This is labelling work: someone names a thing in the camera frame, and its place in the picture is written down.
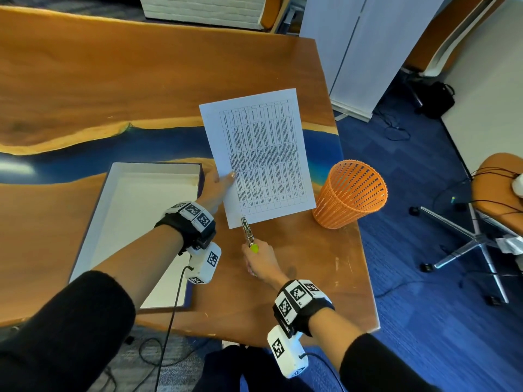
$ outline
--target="orange wastebasket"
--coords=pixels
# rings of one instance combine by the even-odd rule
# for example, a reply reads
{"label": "orange wastebasket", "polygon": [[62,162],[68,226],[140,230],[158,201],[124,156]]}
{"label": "orange wastebasket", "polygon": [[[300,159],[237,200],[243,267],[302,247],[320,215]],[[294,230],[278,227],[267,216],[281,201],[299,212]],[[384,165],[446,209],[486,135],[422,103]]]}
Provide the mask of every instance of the orange wastebasket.
{"label": "orange wastebasket", "polygon": [[340,228],[380,210],[387,195],[379,173],[363,162],[348,159],[331,168],[312,214],[322,227]]}

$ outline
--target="wooden table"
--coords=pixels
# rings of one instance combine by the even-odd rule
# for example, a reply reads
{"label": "wooden table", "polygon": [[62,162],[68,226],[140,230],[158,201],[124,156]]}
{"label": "wooden table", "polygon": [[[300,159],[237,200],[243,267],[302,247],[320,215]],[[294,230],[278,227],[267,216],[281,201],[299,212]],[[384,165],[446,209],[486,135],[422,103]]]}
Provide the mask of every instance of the wooden table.
{"label": "wooden table", "polygon": [[[296,88],[316,192],[343,157],[312,40],[9,7],[0,22],[0,324],[65,286],[112,162],[212,166],[199,104]],[[246,272],[242,230],[223,209],[216,220],[219,268],[173,328],[265,345],[275,292]],[[252,228],[289,277],[313,280],[362,329],[379,327],[356,223],[326,230],[302,212]]]}

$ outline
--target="person's leg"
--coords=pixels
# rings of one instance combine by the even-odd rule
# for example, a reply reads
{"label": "person's leg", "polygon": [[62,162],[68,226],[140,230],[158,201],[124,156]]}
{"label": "person's leg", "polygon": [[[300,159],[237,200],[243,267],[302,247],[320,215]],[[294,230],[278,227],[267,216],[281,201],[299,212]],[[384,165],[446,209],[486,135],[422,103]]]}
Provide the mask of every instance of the person's leg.
{"label": "person's leg", "polygon": [[283,376],[276,359],[262,348],[249,347],[245,350],[243,375],[249,386],[249,392],[266,391],[305,391],[312,389],[301,379],[287,379]]}
{"label": "person's leg", "polygon": [[193,392],[239,392],[245,349],[230,345],[205,356],[203,372]]}

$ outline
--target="orange chair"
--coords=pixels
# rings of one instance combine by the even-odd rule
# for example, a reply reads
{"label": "orange chair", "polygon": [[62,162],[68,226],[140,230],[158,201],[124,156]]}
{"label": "orange chair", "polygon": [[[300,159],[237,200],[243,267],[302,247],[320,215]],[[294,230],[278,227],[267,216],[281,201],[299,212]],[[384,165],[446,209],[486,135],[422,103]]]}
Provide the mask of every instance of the orange chair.
{"label": "orange chair", "polygon": [[[487,223],[497,227],[504,234],[514,237],[523,236],[523,200],[516,196],[512,190],[512,181],[515,177],[523,173],[523,158],[501,152],[491,155],[478,169],[478,175],[472,180],[472,201],[469,203],[469,211],[474,225],[474,232],[457,225],[421,206],[420,208],[410,208],[409,213],[418,215],[421,210],[436,220],[459,231],[465,237],[471,239],[470,242],[455,250],[440,262],[432,264],[422,264],[424,272],[431,272],[434,269],[443,267],[451,261],[457,259],[468,251],[479,247],[483,257],[487,262],[489,271],[493,274],[494,280],[500,289],[501,300],[508,303],[508,297],[501,283],[496,268],[487,251],[487,246],[498,247],[496,241],[489,239],[480,230],[477,215]],[[496,297],[487,297],[491,305],[500,304]]]}

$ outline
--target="chair leg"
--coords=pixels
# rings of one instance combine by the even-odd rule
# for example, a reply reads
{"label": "chair leg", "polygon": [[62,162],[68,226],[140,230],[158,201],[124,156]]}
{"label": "chair leg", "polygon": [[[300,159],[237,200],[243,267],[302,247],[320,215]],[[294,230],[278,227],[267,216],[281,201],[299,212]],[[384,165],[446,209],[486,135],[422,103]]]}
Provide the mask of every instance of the chair leg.
{"label": "chair leg", "polygon": [[[492,258],[490,257],[490,254],[488,253],[488,249],[487,249],[487,246],[485,245],[485,243],[480,244],[480,248],[481,248],[481,251],[483,252],[483,257],[485,257],[485,260],[487,262],[488,269],[493,274],[497,274],[496,267],[494,266],[494,263],[492,262]],[[501,293],[503,302],[508,304],[507,293],[505,292],[505,288],[503,287],[503,284],[501,284],[501,279],[500,279],[499,275],[493,275],[493,277],[494,277],[494,281],[496,282],[498,289],[500,289],[500,293]]]}
{"label": "chair leg", "polygon": [[436,269],[441,268],[442,266],[450,263],[452,260],[455,260],[458,257],[463,256],[465,253],[471,251],[472,249],[477,248],[480,245],[481,245],[480,243],[476,242],[475,240],[472,240],[472,241],[464,244],[461,248],[454,250],[454,252],[449,254],[444,259],[438,261],[436,264],[434,264],[434,268],[436,268]]}
{"label": "chair leg", "polygon": [[434,213],[432,210],[428,210],[426,207],[424,206],[420,206],[419,207],[420,210],[422,210],[424,213],[426,213],[427,215],[429,215],[430,217],[434,218],[435,220],[445,224],[446,226],[448,227],[451,227],[453,228],[454,230],[457,230],[459,232],[461,232],[464,236],[470,238],[470,239],[474,239],[475,238],[475,234],[474,232],[471,232],[459,225],[457,225],[456,223],[453,223],[452,221],[450,220],[447,220],[445,217],[443,216],[440,216],[439,214],[437,213]]}

